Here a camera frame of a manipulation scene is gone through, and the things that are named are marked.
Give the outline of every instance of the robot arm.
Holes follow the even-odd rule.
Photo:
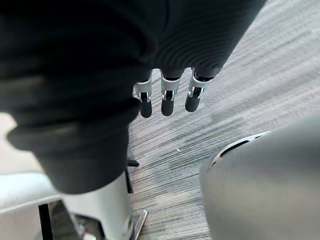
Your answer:
[[[128,124],[139,101],[152,113],[151,70],[161,69],[169,116],[183,70],[194,68],[185,107],[195,111],[264,2],[3,2],[0,111],[17,122],[9,141],[34,153],[71,213],[97,219],[107,239],[129,239]]]

